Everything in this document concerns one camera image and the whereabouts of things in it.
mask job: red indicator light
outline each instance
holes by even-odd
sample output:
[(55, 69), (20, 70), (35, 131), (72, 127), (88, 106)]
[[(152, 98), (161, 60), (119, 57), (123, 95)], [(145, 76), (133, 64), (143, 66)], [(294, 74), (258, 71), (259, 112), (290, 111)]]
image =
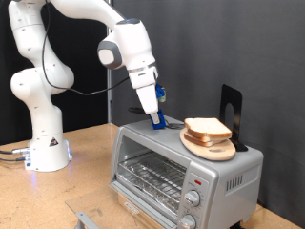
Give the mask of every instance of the red indicator light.
[(196, 184), (199, 184), (199, 185), (202, 184), (199, 180), (195, 180), (194, 182), (195, 182)]

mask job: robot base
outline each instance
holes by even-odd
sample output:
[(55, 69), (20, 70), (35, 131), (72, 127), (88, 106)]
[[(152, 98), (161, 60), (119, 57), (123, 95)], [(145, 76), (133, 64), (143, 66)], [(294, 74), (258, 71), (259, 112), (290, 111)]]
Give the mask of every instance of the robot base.
[(69, 142), (63, 134), (34, 135), (29, 142), (30, 157), (25, 161), (26, 170), (52, 172), (65, 168), (72, 159)]

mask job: oven rack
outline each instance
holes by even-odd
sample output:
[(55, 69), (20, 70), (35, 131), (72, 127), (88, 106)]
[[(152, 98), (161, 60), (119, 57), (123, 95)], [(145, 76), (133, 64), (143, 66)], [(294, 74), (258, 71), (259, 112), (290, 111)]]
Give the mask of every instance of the oven rack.
[(155, 152), (119, 165), (128, 171), (124, 179), (177, 214), (186, 168)]

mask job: robotic arm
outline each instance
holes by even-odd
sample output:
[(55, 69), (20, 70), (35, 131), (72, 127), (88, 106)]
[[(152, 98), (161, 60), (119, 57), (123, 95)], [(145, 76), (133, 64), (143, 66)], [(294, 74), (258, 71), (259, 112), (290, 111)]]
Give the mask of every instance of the robotic arm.
[(97, 20), (112, 29), (112, 33), (98, 46), (98, 56), (108, 69), (126, 66), (142, 107), (151, 115), (154, 124), (160, 122), (155, 84), (158, 72), (152, 46), (143, 23), (126, 20), (103, 0), (51, 0), (65, 16)]
[[(151, 42), (142, 22), (137, 19), (126, 20), (104, 0), (49, 1), (67, 17), (97, 20), (112, 29), (112, 33), (98, 46), (100, 61), (112, 70), (126, 66), (146, 114), (152, 117), (153, 124), (162, 124), (155, 92), (158, 71)], [(51, 103), (51, 95), (64, 90), (52, 87), (42, 68), (42, 46), (46, 31), (40, 11), (45, 3), (45, 0), (10, 2), (10, 25), (18, 51), (34, 65), (32, 69), (15, 74), (10, 86), (30, 110), (33, 138), (26, 154), (26, 169), (49, 172), (64, 168), (71, 157), (69, 145), (67, 147), (63, 138), (61, 111)], [(48, 39), (45, 69), (51, 84), (62, 88), (72, 86), (73, 72), (57, 58)]]

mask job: wooden plate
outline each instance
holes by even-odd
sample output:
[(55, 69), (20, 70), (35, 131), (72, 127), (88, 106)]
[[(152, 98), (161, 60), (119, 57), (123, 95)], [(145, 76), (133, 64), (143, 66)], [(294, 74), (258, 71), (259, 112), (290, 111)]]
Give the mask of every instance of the wooden plate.
[(189, 151), (196, 154), (197, 156), (201, 156), (209, 160), (228, 160), (234, 157), (236, 153), (236, 149), (229, 139), (224, 140), (208, 148), (208, 147), (196, 145), (185, 139), (184, 133), (186, 133), (187, 131), (188, 131), (187, 128), (181, 130), (180, 139), (184, 144), (184, 146)]

